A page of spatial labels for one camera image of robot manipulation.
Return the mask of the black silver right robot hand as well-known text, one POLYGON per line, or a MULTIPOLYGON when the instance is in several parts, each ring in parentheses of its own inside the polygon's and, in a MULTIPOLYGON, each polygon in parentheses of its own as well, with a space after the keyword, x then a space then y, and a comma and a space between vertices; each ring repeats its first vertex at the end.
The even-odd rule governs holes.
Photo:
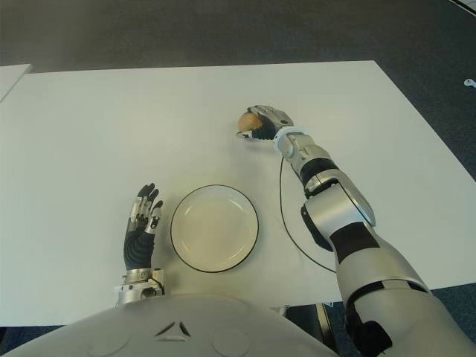
POLYGON ((284 126, 293 126, 292 119, 271 106, 256 105, 246 109, 238 120, 238 138, 272 140, 284 126))

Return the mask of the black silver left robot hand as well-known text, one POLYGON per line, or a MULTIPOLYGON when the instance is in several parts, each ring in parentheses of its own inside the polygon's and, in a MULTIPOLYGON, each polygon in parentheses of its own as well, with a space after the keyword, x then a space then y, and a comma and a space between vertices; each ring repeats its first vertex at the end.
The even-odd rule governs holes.
POLYGON ((159 189, 154 183, 138 192, 129 214, 123 244, 123 260, 127 271, 151 268, 155 234, 162 219, 162 200, 156 200, 159 189))

